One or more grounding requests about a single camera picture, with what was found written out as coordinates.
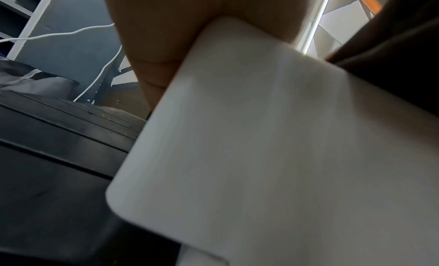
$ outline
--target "charging cable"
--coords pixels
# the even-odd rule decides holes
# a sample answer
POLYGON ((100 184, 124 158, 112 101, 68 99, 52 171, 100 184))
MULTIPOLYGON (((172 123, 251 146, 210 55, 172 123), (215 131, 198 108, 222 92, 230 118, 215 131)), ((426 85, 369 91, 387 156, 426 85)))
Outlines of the charging cable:
MULTIPOLYGON (((44 34, 44 35, 40 35, 40 36, 35 36, 35 37, 26 37, 26 38, 24 38, 24 37, 13 38, 12 37, 12 38, 7 38, 7 39, 1 39, 0 43, 11 42, 11 41, 33 41, 33 40, 38 40, 38 39, 42 39, 42 38, 45 38, 45 37, 69 36, 69 35, 75 35, 75 34, 83 32, 83 31, 90 30, 90 29, 109 28, 109 27, 113 27, 113 26, 114 26, 114 23, 108 24, 108 25, 98 25, 98 26, 84 27, 84 28, 81 28, 79 30, 76 30, 76 31, 73 31, 73 32, 67 32, 67 33, 52 33, 52 34, 44 34)), ((119 48, 118 53, 102 68, 101 72, 96 77, 96 79, 87 87, 87 89, 85 89, 82 93, 80 93, 79 96, 77 96, 75 98, 75 100, 73 100, 73 101, 77 101, 81 96, 83 96, 99 80, 99 78, 104 73, 105 69, 112 62, 114 62, 114 60, 119 56, 121 51, 122 51, 122 46, 119 48)))

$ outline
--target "blue-gray wall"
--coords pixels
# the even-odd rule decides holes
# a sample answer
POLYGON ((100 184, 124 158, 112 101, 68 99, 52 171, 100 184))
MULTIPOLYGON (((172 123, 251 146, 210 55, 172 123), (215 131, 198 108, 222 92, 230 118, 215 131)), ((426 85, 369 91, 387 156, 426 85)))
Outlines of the blue-gray wall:
MULTIPOLYGON (((110 23, 104 0, 52 0, 31 37, 110 23)), ((98 76, 119 47, 114 27, 95 29, 72 36, 28 41, 16 61, 78 81, 80 85, 74 92, 77 96, 98 76)), ((98 84, 93 86, 80 100, 92 100, 98 87, 98 84)))

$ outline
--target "white device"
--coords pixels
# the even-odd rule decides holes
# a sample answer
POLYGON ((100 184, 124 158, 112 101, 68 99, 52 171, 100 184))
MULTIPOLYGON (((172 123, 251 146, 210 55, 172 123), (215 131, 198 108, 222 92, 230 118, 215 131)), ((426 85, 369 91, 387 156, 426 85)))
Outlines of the white device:
POLYGON ((435 116, 222 18, 107 202, 231 266, 436 265, 438 131, 435 116))

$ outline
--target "skin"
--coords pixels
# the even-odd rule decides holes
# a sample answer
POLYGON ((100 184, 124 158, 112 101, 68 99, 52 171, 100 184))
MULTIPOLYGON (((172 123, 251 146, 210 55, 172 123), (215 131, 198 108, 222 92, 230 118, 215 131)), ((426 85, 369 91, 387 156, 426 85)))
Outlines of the skin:
POLYGON ((292 42, 307 0, 106 0, 125 53, 152 109, 202 28, 235 16, 292 42))

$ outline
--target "light strip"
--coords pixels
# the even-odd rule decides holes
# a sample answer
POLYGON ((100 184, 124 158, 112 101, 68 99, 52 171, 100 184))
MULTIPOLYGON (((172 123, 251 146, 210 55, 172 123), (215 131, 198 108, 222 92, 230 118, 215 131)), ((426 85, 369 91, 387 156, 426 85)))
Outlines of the light strip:
POLYGON ((314 21, 314 24, 312 25, 311 33, 310 33, 308 39, 306 40, 305 48, 303 48, 304 54, 306 54, 308 52, 308 49, 310 48, 312 38, 314 37, 314 34, 317 31, 317 27, 319 26, 321 17, 323 16, 323 12, 325 11, 326 6, 328 5, 328 2, 329 2, 329 0, 323 0, 323 3, 320 6, 319 12, 317 13, 316 20, 314 21))

